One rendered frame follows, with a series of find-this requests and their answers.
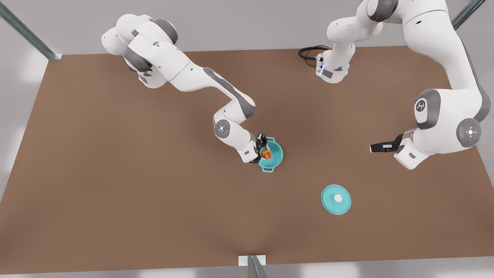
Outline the teal cooking pot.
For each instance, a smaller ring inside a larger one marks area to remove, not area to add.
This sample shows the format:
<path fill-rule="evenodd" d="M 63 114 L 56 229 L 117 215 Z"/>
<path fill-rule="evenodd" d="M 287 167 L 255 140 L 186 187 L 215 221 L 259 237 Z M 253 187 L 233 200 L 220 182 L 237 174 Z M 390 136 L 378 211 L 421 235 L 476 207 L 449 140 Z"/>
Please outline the teal cooking pot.
<path fill-rule="evenodd" d="M 273 137 L 267 137 L 267 145 L 261 148 L 261 160 L 258 166 L 262 172 L 272 173 L 275 167 L 279 166 L 284 157 L 282 147 Z"/>

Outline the teal pot lid white knob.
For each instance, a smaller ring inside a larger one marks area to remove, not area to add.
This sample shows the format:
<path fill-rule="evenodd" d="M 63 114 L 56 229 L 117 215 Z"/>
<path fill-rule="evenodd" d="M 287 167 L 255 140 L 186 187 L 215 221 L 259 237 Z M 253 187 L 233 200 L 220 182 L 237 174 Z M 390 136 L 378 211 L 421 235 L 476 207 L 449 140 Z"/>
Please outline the teal pot lid white knob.
<path fill-rule="evenodd" d="M 321 192 L 321 203 L 329 213 L 343 215 L 351 208 L 352 200 L 349 192 L 341 185 L 328 185 Z"/>

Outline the silver frame post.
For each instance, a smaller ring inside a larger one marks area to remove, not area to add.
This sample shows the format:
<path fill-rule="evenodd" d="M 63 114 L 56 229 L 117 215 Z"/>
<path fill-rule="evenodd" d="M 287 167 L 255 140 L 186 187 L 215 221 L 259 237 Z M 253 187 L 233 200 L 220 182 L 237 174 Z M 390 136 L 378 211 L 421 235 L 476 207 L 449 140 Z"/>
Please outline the silver frame post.
<path fill-rule="evenodd" d="M 61 60 L 63 54 L 53 52 L 5 4 L 0 1 L 0 17 L 48 60 Z"/>
<path fill-rule="evenodd" d="M 247 266 L 248 278 L 268 278 L 264 269 L 266 255 L 238 256 L 238 265 Z"/>
<path fill-rule="evenodd" d="M 454 30 L 458 30 L 462 24 L 481 6 L 486 0 L 469 0 L 461 11 L 452 19 Z"/>

